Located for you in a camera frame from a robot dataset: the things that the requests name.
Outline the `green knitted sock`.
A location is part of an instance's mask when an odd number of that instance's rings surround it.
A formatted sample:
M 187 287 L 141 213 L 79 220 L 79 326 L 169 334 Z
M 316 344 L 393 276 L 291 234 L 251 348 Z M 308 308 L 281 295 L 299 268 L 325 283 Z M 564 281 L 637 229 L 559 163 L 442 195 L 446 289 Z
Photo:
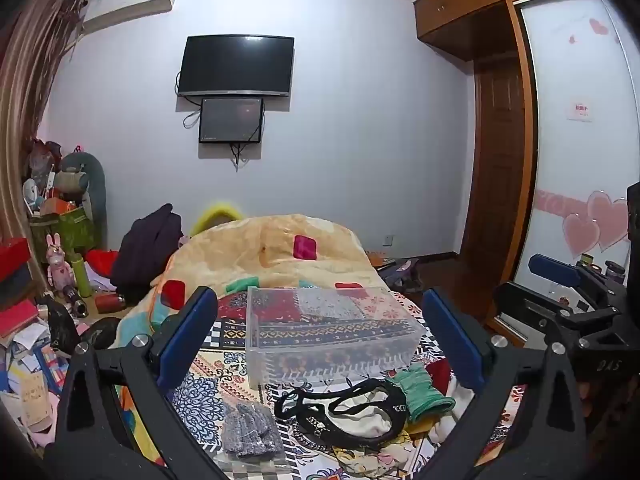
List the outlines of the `green knitted sock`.
M 404 393 L 409 422 L 449 413 L 456 406 L 451 396 L 445 396 L 434 386 L 432 376 L 421 362 L 412 363 L 388 380 Z

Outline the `black white chain-print garment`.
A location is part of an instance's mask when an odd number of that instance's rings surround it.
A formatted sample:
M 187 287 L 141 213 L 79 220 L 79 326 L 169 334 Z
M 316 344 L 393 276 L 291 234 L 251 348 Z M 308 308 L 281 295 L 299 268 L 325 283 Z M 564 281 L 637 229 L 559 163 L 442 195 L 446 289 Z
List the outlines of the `black white chain-print garment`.
M 277 419 L 294 419 L 321 443 L 348 450 L 382 448 L 405 428 L 408 415 L 404 393 L 374 378 L 335 392 L 295 388 L 274 404 Z

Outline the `white wardrobe sliding door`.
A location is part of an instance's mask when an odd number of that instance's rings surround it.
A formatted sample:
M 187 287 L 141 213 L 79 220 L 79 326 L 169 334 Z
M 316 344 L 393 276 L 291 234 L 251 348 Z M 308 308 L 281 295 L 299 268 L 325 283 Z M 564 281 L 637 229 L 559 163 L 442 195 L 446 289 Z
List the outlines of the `white wardrobe sliding door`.
M 541 254 L 597 266 L 625 264 L 627 188 L 639 179 L 634 83 L 603 0 L 529 0 L 518 8 L 537 100 L 533 209 L 516 281 L 543 294 L 557 287 L 529 270 Z

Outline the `patterned patchwork bed sheet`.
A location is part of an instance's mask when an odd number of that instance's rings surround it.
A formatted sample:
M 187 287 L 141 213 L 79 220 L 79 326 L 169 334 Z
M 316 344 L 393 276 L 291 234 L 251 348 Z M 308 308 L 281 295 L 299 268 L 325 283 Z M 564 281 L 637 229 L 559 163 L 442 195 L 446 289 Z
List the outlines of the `patterned patchwork bed sheet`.
M 231 349 L 207 346 L 198 352 L 182 384 L 170 397 L 183 425 L 210 457 L 221 458 L 222 426 L 233 402 L 261 400 L 266 408 L 274 408 L 282 400 L 288 411 L 299 403 L 329 406 L 332 394 L 354 384 L 351 380 L 331 380 L 318 388 L 296 382 L 253 389 L 248 384 L 247 358 L 240 348 L 244 340 L 241 333 L 220 323 L 214 325 L 214 332 L 219 340 L 232 340 Z M 447 365 L 434 336 L 425 333 L 410 366 L 382 375 L 384 382 L 395 385 L 405 382 L 412 372 L 431 376 L 431 400 L 454 399 L 454 408 L 444 414 L 424 414 L 416 422 L 407 422 L 395 440 L 377 451 L 329 446 L 314 432 L 306 431 L 295 418 L 279 420 L 286 465 L 280 472 L 264 472 L 264 478 L 416 478 L 474 398 L 473 391 L 462 387 Z

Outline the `yellow white patterned cloth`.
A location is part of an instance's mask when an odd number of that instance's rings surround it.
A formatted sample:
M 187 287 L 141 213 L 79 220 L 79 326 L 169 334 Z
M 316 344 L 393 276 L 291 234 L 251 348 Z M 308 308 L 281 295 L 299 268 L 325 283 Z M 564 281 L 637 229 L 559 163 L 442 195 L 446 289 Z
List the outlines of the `yellow white patterned cloth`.
M 450 415 L 427 416 L 407 425 L 377 451 L 333 448 L 341 468 L 354 478 L 408 479 L 434 456 L 456 421 Z

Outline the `grey patterned sock in bag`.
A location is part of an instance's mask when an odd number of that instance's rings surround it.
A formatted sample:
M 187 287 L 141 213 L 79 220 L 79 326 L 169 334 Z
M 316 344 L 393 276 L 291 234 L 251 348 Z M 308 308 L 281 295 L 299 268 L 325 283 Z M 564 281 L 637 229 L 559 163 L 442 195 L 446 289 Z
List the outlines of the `grey patterned sock in bag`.
M 224 452 L 237 458 L 273 458 L 284 452 L 276 419 L 259 403 L 240 403 L 228 409 L 221 443 Z

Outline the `pink rabbit plush doll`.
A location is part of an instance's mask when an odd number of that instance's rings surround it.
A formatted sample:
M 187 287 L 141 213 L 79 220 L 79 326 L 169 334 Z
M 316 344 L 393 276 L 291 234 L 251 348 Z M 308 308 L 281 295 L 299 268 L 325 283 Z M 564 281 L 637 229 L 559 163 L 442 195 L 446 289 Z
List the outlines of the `pink rabbit plush doll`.
M 48 283 L 58 292 L 62 292 L 67 286 L 74 286 L 76 284 L 74 271 L 66 261 L 66 255 L 62 247 L 60 234 L 48 234 L 46 236 L 46 242 Z

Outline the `red gift box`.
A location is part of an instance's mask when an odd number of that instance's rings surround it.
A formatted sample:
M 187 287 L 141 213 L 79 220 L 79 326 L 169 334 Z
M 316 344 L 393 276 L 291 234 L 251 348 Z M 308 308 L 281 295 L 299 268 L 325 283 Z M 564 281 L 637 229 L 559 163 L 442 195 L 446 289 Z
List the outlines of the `red gift box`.
M 24 237 L 9 238 L 0 243 L 0 281 L 13 275 L 23 264 L 28 263 L 30 250 Z

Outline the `dark purple clothing pile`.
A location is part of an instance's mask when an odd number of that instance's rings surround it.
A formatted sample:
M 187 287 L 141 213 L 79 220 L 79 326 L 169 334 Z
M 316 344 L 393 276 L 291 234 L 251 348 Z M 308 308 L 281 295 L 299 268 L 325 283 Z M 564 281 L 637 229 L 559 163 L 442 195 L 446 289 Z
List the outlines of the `dark purple clothing pile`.
M 137 219 L 120 244 L 112 265 L 111 282 L 128 306 L 137 304 L 151 289 L 151 283 L 166 268 L 183 237 L 181 217 L 171 204 L 160 206 Z

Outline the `green cardboard box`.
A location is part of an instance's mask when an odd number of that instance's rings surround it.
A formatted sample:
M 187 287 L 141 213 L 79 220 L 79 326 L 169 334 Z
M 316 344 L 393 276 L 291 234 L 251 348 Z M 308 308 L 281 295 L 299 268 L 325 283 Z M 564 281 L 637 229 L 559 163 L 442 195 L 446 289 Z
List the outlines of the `green cardboard box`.
M 37 261 L 45 264 L 48 235 L 58 233 L 64 252 L 80 252 L 83 254 L 89 249 L 99 245 L 99 229 L 87 216 L 82 207 L 75 208 L 65 214 L 47 214 L 43 217 L 32 217 L 29 220 L 34 241 L 35 256 Z

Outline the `clear plastic storage box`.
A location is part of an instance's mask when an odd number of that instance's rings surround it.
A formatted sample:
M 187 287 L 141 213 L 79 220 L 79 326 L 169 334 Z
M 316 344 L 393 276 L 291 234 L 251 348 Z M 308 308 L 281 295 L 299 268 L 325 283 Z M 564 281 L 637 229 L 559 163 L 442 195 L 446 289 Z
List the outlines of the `clear plastic storage box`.
M 247 291 L 252 387 L 360 382 L 411 363 L 423 323 L 385 288 Z

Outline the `grey green plush toy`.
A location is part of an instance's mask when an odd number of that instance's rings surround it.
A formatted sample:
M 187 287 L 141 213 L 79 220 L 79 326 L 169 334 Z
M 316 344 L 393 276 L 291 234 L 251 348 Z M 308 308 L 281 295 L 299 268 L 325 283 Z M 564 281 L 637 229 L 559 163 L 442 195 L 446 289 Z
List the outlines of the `grey green plush toy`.
M 54 187 L 64 197 L 79 200 L 93 223 L 96 247 L 106 242 L 106 185 L 99 159 L 88 152 L 73 152 L 61 160 L 61 169 L 54 177 Z

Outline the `wooden overhead cabinet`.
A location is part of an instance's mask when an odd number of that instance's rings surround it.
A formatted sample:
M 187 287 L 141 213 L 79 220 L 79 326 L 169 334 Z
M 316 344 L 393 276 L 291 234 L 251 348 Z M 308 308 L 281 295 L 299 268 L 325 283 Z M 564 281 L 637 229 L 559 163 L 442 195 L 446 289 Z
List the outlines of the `wooden overhead cabinet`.
M 418 0 L 416 36 L 469 62 L 516 50 L 509 4 L 515 0 Z

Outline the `small black wall monitor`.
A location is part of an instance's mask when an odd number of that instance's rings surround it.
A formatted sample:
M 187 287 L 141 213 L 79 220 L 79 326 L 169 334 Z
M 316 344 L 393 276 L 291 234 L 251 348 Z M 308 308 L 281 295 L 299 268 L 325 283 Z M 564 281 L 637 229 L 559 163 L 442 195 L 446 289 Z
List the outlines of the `small black wall monitor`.
M 201 108 L 198 142 L 252 144 L 262 140 L 264 101 L 255 98 L 209 98 Z

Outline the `black wall television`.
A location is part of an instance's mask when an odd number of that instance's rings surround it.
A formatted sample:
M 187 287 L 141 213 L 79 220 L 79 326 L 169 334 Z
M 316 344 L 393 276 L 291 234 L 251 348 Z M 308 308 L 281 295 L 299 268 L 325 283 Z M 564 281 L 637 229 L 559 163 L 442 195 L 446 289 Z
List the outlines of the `black wall television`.
M 186 38 L 179 96 L 288 96 L 294 39 L 208 35 Z

